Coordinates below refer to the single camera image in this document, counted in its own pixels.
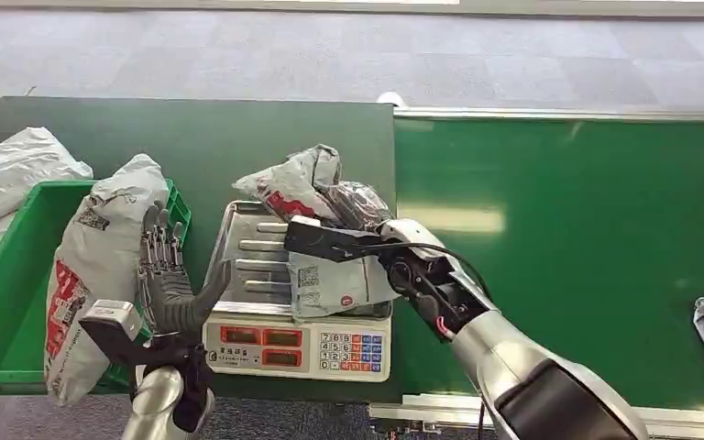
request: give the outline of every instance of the qr code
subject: qr code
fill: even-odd
[[[320,271],[316,266],[298,269],[298,288],[320,285]]]
[[[93,229],[101,229],[102,231],[105,231],[106,227],[109,226],[109,220],[106,220],[99,214],[96,214],[91,208],[87,208],[82,211],[82,214],[80,214],[79,218],[77,218],[77,222]]]

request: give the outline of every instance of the stainless steel tray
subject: stainless steel tray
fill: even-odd
[[[287,224],[260,202],[234,201],[225,208],[206,279],[223,259],[233,260],[233,274],[216,310],[241,309],[224,303],[260,303],[269,304],[260,308],[263,313],[290,313],[288,252],[283,247],[286,231]],[[390,302],[366,305],[338,315],[385,318],[390,316],[391,307]]]

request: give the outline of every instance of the robotic hand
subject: robotic hand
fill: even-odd
[[[393,290],[449,343],[506,440],[644,440],[635,410],[588,368],[539,346],[492,303],[482,278],[409,219],[377,234],[323,227],[296,216],[284,246],[332,261],[377,255]]]
[[[160,203],[144,216],[138,296],[152,333],[144,346],[133,341],[141,319],[129,302],[96,301],[80,319],[82,328],[114,363],[128,368],[133,402],[123,439],[198,438],[215,396],[201,329],[231,278],[228,261],[193,295],[182,265],[180,237]],[[137,367],[144,379],[137,379]]]

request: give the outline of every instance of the digital scale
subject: digital scale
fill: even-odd
[[[203,326],[209,367],[228,374],[386,380],[391,302],[293,321],[286,231],[261,203],[237,201],[225,209],[209,270],[230,259],[233,273]]]

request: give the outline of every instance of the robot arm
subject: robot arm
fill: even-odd
[[[481,277],[471,279],[461,257],[424,226],[397,219],[377,231],[333,229],[299,216],[284,246],[337,262],[378,256],[392,289],[452,347],[499,438],[648,438],[643,421],[611,386],[520,332],[492,303]]]

